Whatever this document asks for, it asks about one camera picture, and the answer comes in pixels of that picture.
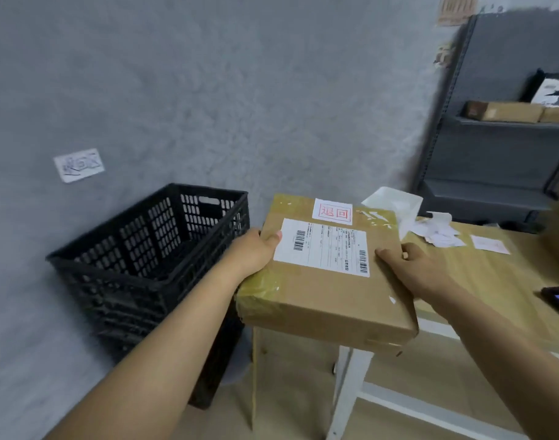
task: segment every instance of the cardboard box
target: cardboard box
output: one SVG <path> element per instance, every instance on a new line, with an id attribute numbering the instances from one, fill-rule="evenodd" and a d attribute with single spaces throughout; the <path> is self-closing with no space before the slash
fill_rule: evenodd
<path id="1" fill-rule="evenodd" d="M 332 204 L 274 197 L 261 235 L 282 229 L 283 239 L 274 259 L 239 288 L 239 316 L 248 325 L 397 354 L 418 333 L 414 304 L 374 254 L 381 247 L 401 256 L 396 217 Z M 330 215 L 332 222 L 320 219 Z M 352 224 L 337 223 L 344 218 Z"/>
<path id="2" fill-rule="evenodd" d="M 540 122 L 559 123 L 559 106 L 545 107 Z"/>
<path id="3" fill-rule="evenodd" d="M 536 123 L 543 110 L 543 105 L 534 103 L 470 101 L 465 106 L 465 117 L 489 122 Z"/>

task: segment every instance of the floor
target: floor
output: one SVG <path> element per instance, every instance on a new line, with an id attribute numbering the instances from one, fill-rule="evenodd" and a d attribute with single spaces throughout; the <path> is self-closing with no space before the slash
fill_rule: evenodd
<path id="1" fill-rule="evenodd" d="M 330 422 L 336 346 L 259 331 L 257 416 L 251 430 L 251 371 L 219 388 L 208 411 L 188 407 L 172 440 L 321 440 Z M 367 381 L 503 428 L 518 424 L 460 342 L 421 332 L 399 357 L 376 355 Z M 345 440 L 458 440 L 465 437 L 357 400 Z"/>

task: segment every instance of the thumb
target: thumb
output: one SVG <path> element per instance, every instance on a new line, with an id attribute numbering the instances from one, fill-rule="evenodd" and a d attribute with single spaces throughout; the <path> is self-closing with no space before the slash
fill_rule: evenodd
<path id="1" fill-rule="evenodd" d="M 265 245 L 267 245 L 270 249 L 275 250 L 278 246 L 279 242 L 281 241 L 281 230 L 278 230 L 277 233 L 269 236 L 265 241 Z"/>
<path id="2" fill-rule="evenodd" d="M 390 249 L 375 249 L 375 254 L 378 258 L 384 260 L 391 268 L 397 266 L 403 261 L 402 257 L 394 253 Z"/>

